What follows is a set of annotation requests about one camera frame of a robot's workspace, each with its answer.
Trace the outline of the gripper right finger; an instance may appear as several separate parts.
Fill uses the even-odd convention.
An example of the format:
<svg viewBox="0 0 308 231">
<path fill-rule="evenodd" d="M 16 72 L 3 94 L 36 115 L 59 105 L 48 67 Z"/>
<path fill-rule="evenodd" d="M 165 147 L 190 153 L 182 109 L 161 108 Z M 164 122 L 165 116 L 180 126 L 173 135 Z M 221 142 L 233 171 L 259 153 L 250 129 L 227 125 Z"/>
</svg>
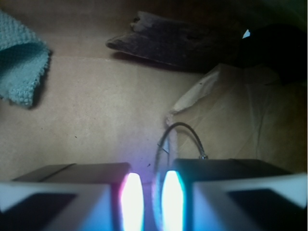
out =
<svg viewBox="0 0 308 231">
<path fill-rule="evenodd" d="M 176 159 L 161 208 L 165 231 L 305 231 L 308 176 L 256 159 Z"/>
</svg>

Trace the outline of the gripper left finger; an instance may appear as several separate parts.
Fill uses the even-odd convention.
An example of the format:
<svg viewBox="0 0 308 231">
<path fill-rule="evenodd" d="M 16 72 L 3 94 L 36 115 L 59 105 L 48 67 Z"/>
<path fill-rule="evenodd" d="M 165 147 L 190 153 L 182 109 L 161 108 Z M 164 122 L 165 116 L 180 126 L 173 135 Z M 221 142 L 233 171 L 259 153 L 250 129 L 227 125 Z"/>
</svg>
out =
<svg viewBox="0 0 308 231">
<path fill-rule="evenodd" d="M 141 179 L 129 163 L 48 165 L 0 183 L 3 231 L 141 231 Z"/>
</svg>

